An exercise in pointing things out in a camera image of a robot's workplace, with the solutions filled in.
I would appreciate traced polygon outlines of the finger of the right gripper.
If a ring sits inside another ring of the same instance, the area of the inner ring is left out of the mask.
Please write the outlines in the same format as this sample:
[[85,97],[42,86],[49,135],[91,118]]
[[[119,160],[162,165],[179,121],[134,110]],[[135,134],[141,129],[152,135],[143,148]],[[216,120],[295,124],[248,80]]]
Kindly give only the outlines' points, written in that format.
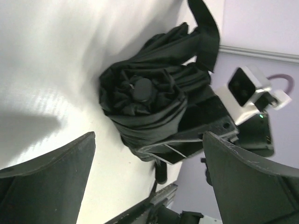
[[139,153],[174,165],[203,151],[203,133],[173,135],[171,138],[142,147]]

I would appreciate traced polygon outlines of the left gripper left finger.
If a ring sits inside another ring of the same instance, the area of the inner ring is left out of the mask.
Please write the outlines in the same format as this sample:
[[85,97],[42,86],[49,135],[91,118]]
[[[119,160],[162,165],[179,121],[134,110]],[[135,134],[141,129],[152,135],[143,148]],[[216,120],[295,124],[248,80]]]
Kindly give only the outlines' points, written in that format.
[[95,133],[0,171],[2,224],[75,224],[95,154]]

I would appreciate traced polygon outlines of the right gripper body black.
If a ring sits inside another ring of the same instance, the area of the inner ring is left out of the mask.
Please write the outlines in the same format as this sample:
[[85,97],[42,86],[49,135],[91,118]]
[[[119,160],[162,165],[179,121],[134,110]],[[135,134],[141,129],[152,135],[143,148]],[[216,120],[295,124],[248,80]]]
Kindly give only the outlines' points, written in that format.
[[237,141],[238,128],[220,98],[215,95],[207,100],[206,105],[206,131],[210,131],[229,142]]

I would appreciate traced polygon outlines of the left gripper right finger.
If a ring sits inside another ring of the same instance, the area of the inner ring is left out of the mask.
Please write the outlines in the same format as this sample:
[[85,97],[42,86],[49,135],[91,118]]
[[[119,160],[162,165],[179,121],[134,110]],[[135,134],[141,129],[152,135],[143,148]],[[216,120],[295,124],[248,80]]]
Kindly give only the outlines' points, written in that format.
[[203,135],[212,186],[225,224],[297,224],[299,170]]

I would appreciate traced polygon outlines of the black folding umbrella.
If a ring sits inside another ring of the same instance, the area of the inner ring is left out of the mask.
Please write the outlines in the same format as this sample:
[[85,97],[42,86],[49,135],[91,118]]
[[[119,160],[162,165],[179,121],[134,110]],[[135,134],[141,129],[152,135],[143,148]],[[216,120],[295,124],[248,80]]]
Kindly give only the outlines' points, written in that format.
[[99,102],[121,140],[142,161],[140,150],[178,132],[188,97],[211,83],[220,48],[217,24],[202,0],[188,1],[197,26],[187,23],[150,38],[129,59],[99,77]]

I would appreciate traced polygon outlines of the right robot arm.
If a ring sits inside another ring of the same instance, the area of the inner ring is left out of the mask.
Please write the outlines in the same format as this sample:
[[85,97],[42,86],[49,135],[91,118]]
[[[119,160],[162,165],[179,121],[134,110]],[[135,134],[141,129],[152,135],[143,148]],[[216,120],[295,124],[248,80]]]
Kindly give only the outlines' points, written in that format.
[[166,164],[176,164],[203,151],[206,131],[262,157],[274,154],[268,113],[257,112],[237,125],[215,94],[189,97],[178,131],[137,149],[136,153],[144,161],[155,160],[157,174],[165,179]]

